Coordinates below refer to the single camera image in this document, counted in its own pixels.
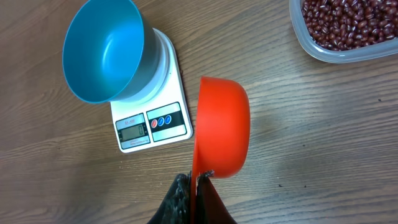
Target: red beans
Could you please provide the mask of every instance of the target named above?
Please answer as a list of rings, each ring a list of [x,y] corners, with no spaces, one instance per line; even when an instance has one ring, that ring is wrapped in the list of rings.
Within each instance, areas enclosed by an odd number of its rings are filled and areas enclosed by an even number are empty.
[[[353,50],[398,37],[398,0],[304,0],[308,33],[321,47]]]

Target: wooden table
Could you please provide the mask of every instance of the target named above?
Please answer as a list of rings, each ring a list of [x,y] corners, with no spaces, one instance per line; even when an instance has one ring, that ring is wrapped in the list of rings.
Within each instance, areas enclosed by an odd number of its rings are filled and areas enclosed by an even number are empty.
[[[81,102],[62,46],[85,0],[0,1],[0,223],[146,223],[193,138],[122,154],[109,104]],[[238,223],[398,223],[398,55],[309,56],[288,0],[137,0],[175,44],[195,125],[202,75],[242,84],[251,141],[214,180]]]

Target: blue button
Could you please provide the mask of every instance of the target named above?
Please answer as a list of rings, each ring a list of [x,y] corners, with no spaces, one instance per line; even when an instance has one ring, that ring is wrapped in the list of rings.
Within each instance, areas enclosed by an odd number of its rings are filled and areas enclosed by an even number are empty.
[[[172,117],[170,115],[167,115],[164,120],[166,124],[170,124],[170,122],[172,122]]]
[[[159,127],[160,127],[160,126],[163,126],[163,124],[164,124],[164,118],[159,118],[157,120],[157,125],[159,125]]]

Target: plastic bowl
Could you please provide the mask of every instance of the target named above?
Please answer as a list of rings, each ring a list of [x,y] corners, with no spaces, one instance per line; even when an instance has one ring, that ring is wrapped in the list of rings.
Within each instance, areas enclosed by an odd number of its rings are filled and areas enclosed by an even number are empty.
[[[77,13],[63,46],[63,72],[89,103],[123,100],[152,79],[160,44],[130,0],[90,0]]]
[[[318,60],[329,63],[350,63],[360,62],[379,57],[384,57],[398,53],[398,39],[388,40],[380,44],[375,44],[360,49],[346,51],[332,51],[317,45],[305,25],[301,7],[304,0],[290,0],[290,18],[292,20],[294,32],[304,50]]]

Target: white kitchen scale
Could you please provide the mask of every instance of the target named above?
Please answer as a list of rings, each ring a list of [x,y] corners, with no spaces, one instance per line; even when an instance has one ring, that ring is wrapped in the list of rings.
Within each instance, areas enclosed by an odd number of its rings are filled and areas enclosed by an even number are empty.
[[[124,153],[189,139],[193,132],[175,49],[165,34],[154,31],[161,48],[152,80],[134,96],[111,102],[114,130]]]

